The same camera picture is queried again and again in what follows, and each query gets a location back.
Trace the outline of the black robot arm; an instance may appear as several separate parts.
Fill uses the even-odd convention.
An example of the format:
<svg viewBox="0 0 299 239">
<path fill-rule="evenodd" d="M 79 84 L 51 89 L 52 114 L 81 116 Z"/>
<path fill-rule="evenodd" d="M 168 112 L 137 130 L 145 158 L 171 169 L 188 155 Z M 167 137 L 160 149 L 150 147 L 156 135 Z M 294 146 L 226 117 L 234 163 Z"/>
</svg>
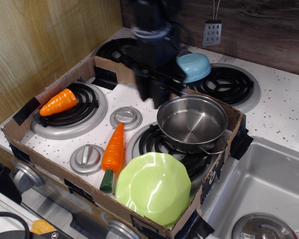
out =
<svg viewBox="0 0 299 239">
<path fill-rule="evenodd" d="M 172 94 L 182 94 L 185 72 L 176 60 L 187 49 L 181 46 L 181 33 L 192 43 L 188 27 L 177 17 L 179 0 L 133 0 L 135 45 L 127 50 L 124 64 L 134 71 L 143 101 L 152 99 L 157 109 Z"/>
</svg>

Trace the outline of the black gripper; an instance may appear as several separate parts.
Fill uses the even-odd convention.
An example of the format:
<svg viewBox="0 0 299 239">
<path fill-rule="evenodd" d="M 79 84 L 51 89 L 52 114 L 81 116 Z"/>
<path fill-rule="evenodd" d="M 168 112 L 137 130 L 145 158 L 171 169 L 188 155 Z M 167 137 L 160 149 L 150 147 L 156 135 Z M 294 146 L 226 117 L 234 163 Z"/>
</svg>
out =
<svg viewBox="0 0 299 239">
<path fill-rule="evenodd" d="M 180 52 L 179 37 L 138 38 L 127 50 L 126 65 L 135 74 L 140 97 L 143 101 L 152 99 L 155 109 L 172 94 L 182 95 L 186 74 L 176 62 Z"/>
</svg>

